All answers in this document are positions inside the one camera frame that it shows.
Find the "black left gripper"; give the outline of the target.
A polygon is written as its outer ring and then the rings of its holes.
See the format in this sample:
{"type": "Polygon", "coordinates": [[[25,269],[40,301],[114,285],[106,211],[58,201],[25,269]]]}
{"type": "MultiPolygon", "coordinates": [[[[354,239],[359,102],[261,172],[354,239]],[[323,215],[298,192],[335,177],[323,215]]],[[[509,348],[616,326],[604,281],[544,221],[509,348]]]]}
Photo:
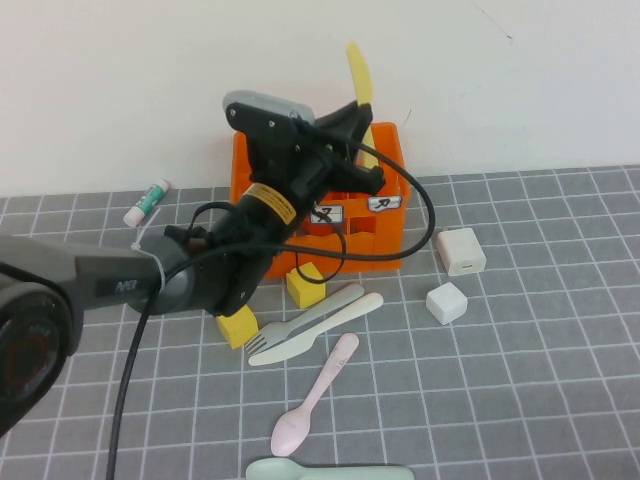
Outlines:
{"type": "Polygon", "coordinates": [[[295,200],[321,200],[331,191],[376,195],[385,185],[383,169],[350,163],[346,143],[361,143],[372,119],[369,103],[350,102],[318,118],[313,132],[285,139],[250,134],[249,180],[295,200]]]}

